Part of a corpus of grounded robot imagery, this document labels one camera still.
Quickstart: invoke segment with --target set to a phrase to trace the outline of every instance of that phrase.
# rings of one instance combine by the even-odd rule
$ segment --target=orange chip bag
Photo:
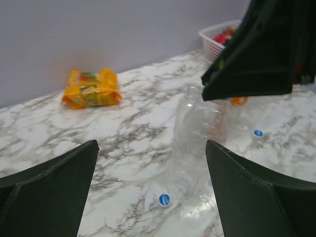
[[[62,102],[74,110],[88,106],[117,105],[121,95],[118,91],[117,75],[104,68],[100,73],[71,71]]]

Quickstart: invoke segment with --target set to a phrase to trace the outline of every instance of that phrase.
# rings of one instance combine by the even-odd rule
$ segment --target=gray wall
[[[201,47],[247,0],[0,0],[0,107],[64,88],[71,69],[122,72]]]

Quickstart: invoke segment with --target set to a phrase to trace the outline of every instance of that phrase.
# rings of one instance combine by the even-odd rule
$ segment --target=orange object
[[[74,110],[88,106],[116,105],[121,99],[117,75],[104,68],[100,73],[71,71],[62,102]]]
[[[241,105],[246,104],[247,101],[248,101],[248,97],[233,97],[231,99],[231,104],[233,106],[241,106]]]

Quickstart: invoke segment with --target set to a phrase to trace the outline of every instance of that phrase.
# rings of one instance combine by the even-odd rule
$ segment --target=blue circle
[[[255,134],[255,136],[257,137],[263,137],[263,132],[260,130],[254,130],[253,133]]]
[[[162,194],[159,197],[159,203],[162,206],[168,206],[170,204],[170,196],[168,194]]]

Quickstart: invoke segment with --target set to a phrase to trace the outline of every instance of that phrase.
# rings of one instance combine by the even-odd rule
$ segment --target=white marble countertop
[[[187,83],[200,83],[208,66],[201,52],[119,74],[121,103],[73,111],[61,93],[0,110],[0,177],[54,158],[96,139],[100,153],[79,237],[223,236],[214,196],[157,197],[171,154],[174,112]],[[255,98],[246,110],[262,113],[264,139],[233,132],[226,146],[278,172],[316,181],[316,95],[295,86],[291,95]]]

